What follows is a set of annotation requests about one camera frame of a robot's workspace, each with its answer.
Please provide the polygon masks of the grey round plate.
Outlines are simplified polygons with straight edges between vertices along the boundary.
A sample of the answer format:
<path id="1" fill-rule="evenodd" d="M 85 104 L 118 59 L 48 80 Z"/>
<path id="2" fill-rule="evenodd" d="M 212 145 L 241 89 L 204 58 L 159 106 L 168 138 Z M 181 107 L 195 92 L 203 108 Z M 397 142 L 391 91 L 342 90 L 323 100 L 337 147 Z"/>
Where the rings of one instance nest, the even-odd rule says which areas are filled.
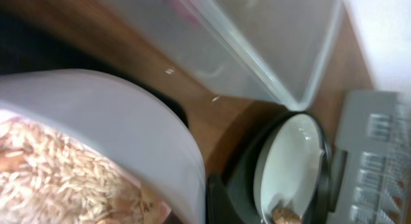
<path id="1" fill-rule="evenodd" d="M 314 197 L 325 151 L 319 126 L 297 114 L 269 133 L 254 172 L 253 195 L 262 223 L 273 223 L 277 208 L 303 217 Z"/>

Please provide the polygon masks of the white bowl with food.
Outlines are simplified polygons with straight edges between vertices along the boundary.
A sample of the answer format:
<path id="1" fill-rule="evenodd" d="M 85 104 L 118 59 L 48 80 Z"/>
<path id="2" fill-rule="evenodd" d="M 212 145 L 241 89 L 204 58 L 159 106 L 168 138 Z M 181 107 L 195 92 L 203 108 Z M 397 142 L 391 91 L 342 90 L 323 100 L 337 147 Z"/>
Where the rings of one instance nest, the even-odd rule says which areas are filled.
<path id="1" fill-rule="evenodd" d="M 61 69 L 1 77 L 1 108 L 81 141 L 149 184 L 184 223 L 206 220 L 202 154 L 179 117 L 116 76 Z"/>

